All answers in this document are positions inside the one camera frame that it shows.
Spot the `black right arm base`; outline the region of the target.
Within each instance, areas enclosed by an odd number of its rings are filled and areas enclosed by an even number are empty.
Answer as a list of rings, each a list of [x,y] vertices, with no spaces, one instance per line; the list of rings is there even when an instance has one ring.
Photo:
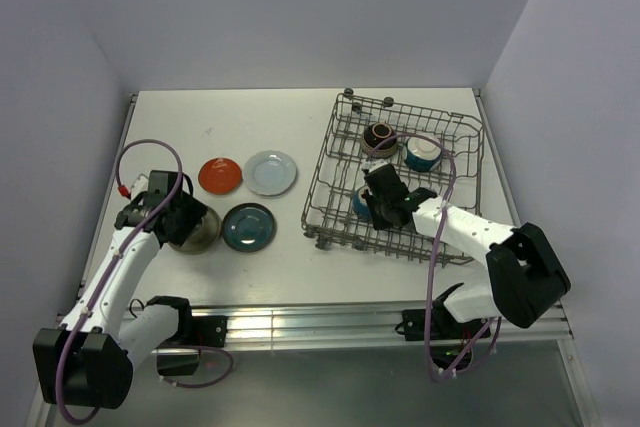
[[[401,312],[401,322],[394,327],[396,334],[407,342],[424,340],[425,310],[406,309]],[[430,340],[449,341],[448,345],[431,345],[430,352],[433,363],[446,370],[466,347],[471,339],[483,328],[483,320],[472,320],[458,323],[444,308],[437,308],[430,317]]]

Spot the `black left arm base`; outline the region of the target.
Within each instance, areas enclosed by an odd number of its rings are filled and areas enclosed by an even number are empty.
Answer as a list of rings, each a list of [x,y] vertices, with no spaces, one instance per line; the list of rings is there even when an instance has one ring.
[[[156,369],[162,376],[191,376],[204,365],[203,346],[223,348],[226,316],[194,316],[187,333],[167,340],[156,354]]]

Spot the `brown glazed bowl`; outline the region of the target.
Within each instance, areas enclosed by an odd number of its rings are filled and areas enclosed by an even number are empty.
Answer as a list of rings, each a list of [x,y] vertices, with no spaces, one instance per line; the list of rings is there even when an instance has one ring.
[[[366,127],[360,138],[362,152],[373,158],[389,158],[397,151],[397,139],[393,128],[384,122]]]

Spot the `white and teal bowl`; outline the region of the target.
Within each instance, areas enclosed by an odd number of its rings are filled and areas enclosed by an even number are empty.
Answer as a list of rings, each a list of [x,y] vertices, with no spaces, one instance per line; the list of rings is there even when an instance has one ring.
[[[429,172],[440,164],[442,149],[430,137],[410,137],[404,142],[402,157],[409,169],[419,173]]]

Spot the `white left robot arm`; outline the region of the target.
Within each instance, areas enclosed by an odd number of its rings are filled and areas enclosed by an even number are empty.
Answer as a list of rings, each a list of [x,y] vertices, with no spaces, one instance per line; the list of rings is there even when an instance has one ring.
[[[183,346],[195,333],[189,301],[155,296],[140,317],[123,322],[129,302],[160,249],[183,245],[208,208],[191,180],[151,171],[148,186],[116,216],[111,244],[82,297],[57,328],[33,342],[45,402],[102,409],[120,407],[135,369],[164,342]]]

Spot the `dark teal cup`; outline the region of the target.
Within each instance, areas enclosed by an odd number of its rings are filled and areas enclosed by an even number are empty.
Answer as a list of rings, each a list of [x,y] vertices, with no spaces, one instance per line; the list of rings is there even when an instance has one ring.
[[[353,192],[351,198],[352,210],[357,216],[363,219],[371,218],[371,213],[365,199],[365,193],[367,192],[368,188],[366,186],[361,186]]]

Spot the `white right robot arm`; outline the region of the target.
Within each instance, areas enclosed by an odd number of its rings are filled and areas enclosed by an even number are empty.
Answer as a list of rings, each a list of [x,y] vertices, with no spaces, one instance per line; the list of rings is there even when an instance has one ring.
[[[385,161],[363,169],[364,199],[376,230],[407,225],[478,262],[481,272],[455,280],[435,301],[433,325],[452,337],[467,322],[502,317],[519,328],[534,324],[571,289],[571,282],[541,228],[489,221],[460,209],[435,191],[411,191]]]

